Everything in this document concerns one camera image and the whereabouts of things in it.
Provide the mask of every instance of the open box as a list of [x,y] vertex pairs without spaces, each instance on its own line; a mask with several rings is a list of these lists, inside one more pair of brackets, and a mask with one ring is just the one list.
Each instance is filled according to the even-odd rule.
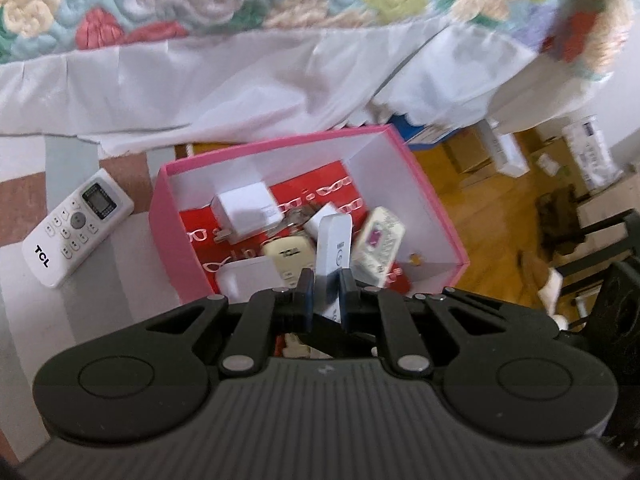
[[[182,158],[158,173],[149,223],[181,301],[212,293],[179,212],[202,207],[214,195],[263,181],[273,186],[341,160],[369,210],[384,206],[404,223],[396,256],[413,292],[453,286],[468,266],[458,234],[436,193],[393,126],[319,132],[233,146]],[[422,264],[409,263],[418,254]]]

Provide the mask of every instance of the ribbed gray surface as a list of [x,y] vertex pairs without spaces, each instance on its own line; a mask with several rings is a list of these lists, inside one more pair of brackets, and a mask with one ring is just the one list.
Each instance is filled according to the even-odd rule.
[[91,449],[53,440],[23,466],[30,480],[623,479],[593,439],[511,446],[455,420],[427,383],[377,360],[271,359],[222,383],[186,426],[152,442]]

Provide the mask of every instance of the remote control button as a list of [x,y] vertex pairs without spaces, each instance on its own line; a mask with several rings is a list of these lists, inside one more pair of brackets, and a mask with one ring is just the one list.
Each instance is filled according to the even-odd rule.
[[86,216],[81,212],[73,213],[71,215],[70,223],[73,229],[82,229],[86,223]]

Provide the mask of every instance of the tcl logo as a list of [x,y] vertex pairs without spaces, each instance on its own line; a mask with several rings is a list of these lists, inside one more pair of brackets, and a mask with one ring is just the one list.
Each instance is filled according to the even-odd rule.
[[49,269],[49,266],[47,265],[49,263],[49,259],[47,258],[47,255],[42,251],[39,245],[36,246],[36,254],[38,255],[42,264],[45,267],[47,267],[47,269]]

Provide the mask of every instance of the plaid cloth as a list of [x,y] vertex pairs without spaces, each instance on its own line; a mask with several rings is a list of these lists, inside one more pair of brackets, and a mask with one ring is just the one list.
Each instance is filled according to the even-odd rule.
[[[174,158],[173,148],[109,158],[73,137],[0,136],[0,454],[9,460],[48,439],[31,396],[45,361],[179,305],[147,220],[158,169]],[[60,288],[45,288],[21,241],[100,167],[133,199],[133,215]]]

